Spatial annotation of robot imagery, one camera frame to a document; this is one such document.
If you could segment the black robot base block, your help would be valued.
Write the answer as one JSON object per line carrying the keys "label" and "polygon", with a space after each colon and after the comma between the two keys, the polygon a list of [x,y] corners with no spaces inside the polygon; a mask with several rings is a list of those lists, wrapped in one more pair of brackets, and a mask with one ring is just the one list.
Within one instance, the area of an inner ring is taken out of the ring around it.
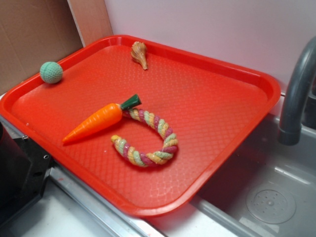
{"label": "black robot base block", "polygon": [[0,225],[39,201],[51,155],[29,137],[12,138],[0,126]]}

